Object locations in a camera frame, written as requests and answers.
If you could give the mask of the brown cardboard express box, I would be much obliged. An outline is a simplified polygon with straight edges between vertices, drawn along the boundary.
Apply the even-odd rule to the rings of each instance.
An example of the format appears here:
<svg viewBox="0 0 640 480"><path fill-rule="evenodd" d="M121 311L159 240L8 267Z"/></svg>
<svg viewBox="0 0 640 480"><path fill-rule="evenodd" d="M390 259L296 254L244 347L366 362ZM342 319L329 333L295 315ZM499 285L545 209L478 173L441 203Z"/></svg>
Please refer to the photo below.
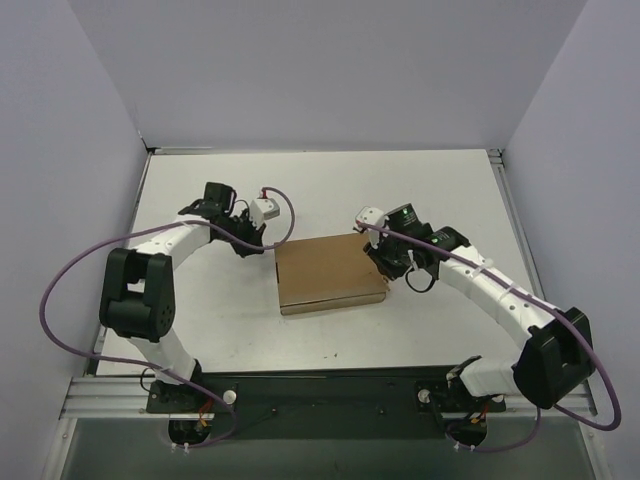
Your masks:
<svg viewBox="0 0 640 480"><path fill-rule="evenodd" d="M315 313L380 303L387 290L364 253L367 238L351 233L288 241L275 250L280 313Z"/></svg>

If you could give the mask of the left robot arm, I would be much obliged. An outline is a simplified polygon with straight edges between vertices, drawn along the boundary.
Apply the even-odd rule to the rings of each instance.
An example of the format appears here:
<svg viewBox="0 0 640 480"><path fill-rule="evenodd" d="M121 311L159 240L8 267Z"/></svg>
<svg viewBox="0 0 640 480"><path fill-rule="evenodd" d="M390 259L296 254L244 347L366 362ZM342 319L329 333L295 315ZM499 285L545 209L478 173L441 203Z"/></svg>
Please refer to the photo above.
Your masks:
<svg viewBox="0 0 640 480"><path fill-rule="evenodd" d="M133 247L112 250L106 262L99 319L107 329L129 341L156 378L170 387L169 398L183 411L204 402L205 387L198 381L199 362L178 338L174 272L192 254L214 241L231 245L241 258L264 252L263 234L280 207L265 193L232 213L235 189L208 182L204 194L181 210L176 226Z"/></svg>

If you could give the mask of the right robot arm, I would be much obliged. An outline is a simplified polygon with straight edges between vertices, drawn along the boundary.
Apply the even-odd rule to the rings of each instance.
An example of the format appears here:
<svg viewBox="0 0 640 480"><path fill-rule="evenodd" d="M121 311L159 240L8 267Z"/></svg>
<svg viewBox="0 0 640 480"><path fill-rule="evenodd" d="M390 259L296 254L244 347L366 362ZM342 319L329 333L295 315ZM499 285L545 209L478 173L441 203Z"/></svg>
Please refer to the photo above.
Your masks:
<svg viewBox="0 0 640 480"><path fill-rule="evenodd" d="M477 355L453 367L446 384L456 402L515 394L548 410L594 372L576 338L591 337L586 316L530 295L454 228L435 230L405 204L390 212L365 207L355 217L355 229L368 235L364 252L384 277L427 272L433 282L443 282L478 306L518 348L516 359Z"/></svg>

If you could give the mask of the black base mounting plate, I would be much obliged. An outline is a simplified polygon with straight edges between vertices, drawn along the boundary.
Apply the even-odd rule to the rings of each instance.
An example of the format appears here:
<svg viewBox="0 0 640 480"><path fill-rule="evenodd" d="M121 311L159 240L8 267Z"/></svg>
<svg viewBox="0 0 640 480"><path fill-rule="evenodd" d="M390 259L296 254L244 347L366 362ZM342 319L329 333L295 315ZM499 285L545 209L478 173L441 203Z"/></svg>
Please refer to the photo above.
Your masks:
<svg viewBox="0 0 640 480"><path fill-rule="evenodd" d="M212 414L212 436L237 440L439 439L449 419L503 413L503 401L449 391L446 366L204 373L198 382L230 401L209 404L185 385L150 387L146 410L173 416L174 432Z"/></svg>

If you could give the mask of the aluminium table edge rail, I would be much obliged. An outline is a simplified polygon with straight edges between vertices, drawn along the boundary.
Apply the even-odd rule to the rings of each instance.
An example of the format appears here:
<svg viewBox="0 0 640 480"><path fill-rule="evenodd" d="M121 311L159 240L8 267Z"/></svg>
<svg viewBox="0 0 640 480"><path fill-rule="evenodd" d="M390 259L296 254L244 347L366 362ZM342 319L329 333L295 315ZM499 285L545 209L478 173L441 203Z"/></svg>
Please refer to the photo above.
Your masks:
<svg viewBox="0 0 640 480"><path fill-rule="evenodd" d="M520 293L525 295L522 309L545 315L544 310L531 302L533 297L544 302L544 290L506 177L502 151L499 149L493 149L488 150L487 154L528 279L528 287L519 286L517 288Z"/></svg>

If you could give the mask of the aluminium front frame rail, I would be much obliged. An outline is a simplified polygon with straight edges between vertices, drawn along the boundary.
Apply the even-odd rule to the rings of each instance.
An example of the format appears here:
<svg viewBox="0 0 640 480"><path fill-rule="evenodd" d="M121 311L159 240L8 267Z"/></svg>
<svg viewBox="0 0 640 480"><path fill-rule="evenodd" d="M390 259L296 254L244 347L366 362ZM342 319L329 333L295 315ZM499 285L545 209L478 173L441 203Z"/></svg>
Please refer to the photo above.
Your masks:
<svg viewBox="0 0 640 480"><path fill-rule="evenodd" d="M306 371L205 373L193 388L167 386L148 375L74 379L62 408L65 418L165 416L193 418L211 395L214 413L261 405L355 406L386 411L400 406L413 413L467 413L480 401L449 391L445 366Z"/></svg>

